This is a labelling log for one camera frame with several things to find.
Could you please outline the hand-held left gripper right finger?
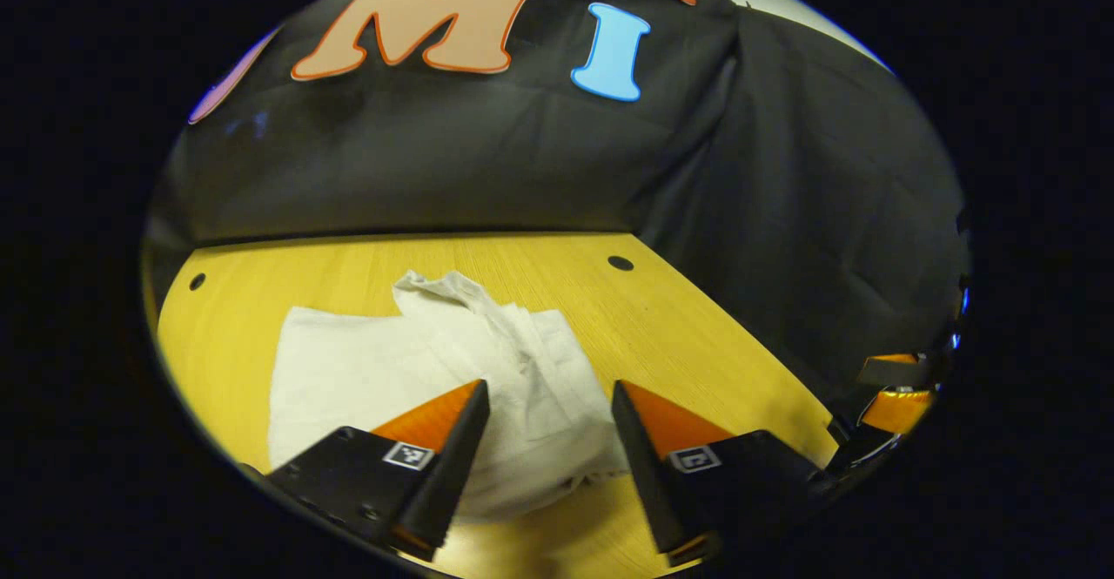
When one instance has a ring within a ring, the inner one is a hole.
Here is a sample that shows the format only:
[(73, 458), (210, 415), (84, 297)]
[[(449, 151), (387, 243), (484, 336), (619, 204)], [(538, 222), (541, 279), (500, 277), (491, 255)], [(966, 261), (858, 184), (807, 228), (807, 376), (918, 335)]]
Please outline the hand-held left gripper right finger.
[(632, 381), (612, 414), (654, 544), (666, 562), (729, 562), (803, 523), (825, 471), (769, 431), (729, 432)]

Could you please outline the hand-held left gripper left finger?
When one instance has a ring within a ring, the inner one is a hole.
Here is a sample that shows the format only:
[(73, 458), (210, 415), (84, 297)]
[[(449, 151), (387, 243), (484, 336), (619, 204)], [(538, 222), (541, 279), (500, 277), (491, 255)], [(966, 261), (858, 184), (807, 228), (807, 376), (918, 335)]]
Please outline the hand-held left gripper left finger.
[(338, 426), (264, 480), (358, 541), (430, 562), (453, 522), (489, 414), (488, 383), (473, 380), (372, 431)]

